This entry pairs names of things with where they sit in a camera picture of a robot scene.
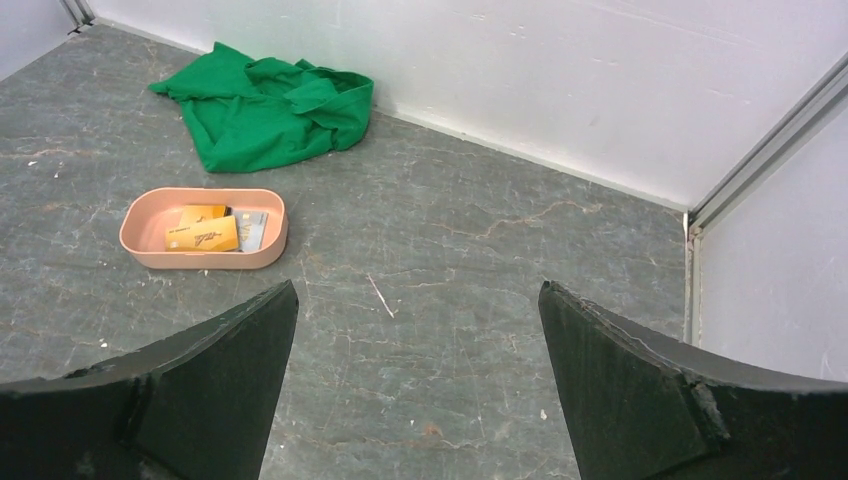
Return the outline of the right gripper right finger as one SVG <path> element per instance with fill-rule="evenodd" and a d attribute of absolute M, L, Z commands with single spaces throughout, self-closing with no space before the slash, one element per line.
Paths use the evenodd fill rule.
<path fill-rule="evenodd" d="M 543 283 L 538 308 L 584 479 L 843 479 L 847 386 L 716 355 Z"/>

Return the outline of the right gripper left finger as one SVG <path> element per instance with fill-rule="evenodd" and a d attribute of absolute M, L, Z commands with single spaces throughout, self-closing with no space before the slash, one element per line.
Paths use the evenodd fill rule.
<path fill-rule="evenodd" d="M 131 353 L 1 387 L 5 479 L 255 479 L 296 329 L 285 281 Z"/>

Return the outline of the pink oval tray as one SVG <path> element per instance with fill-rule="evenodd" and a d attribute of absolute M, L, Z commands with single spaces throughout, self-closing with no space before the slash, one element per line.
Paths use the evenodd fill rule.
<path fill-rule="evenodd" d="M 120 242 L 153 269 L 252 270 L 283 253 L 285 203 L 266 189 L 165 187 L 130 206 Z"/>

